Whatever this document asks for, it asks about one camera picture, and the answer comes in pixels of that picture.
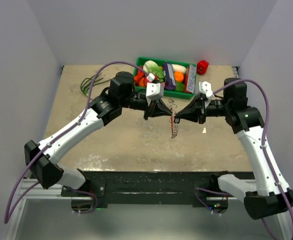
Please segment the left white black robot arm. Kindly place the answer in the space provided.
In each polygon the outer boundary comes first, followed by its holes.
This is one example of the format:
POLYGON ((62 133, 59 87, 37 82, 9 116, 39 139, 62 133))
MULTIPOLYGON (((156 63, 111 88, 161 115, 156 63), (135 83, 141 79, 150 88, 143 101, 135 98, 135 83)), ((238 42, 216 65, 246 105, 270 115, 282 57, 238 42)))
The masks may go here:
POLYGON ((90 184, 79 169, 66 169, 59 163, 63 156, 91 133, 105 127, 122 114, 124 108, 143 111, 143 118, 170 116, 162 101, 164 88, 149 82, 146 92, 135 89, 134 76, 118 72, 80 115, 50 137, 24 145, 25 164, 39 184, 48 189, 55 184, 70 187, 78 196, 90 191, 90 184))

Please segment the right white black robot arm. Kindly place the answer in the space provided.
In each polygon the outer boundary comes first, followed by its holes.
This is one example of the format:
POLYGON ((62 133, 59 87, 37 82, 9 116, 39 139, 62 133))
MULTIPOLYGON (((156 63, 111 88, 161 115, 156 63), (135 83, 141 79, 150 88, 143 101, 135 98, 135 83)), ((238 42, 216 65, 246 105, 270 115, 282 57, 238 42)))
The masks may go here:
POLYGON ((220 171, 211 174, 208 191, 216 197, 230 194, 237 198, 254 220, 291 210, 293 189, 279 170, 266 136, 269 118, 248 106, 247 80, 227 78, 221 91, 222 99, 214 99, 211 84, 200 82, 193 100, 175 115, 174 121, 204 124, 208 117, 224 117, 246 152, 256 186, 220 171))

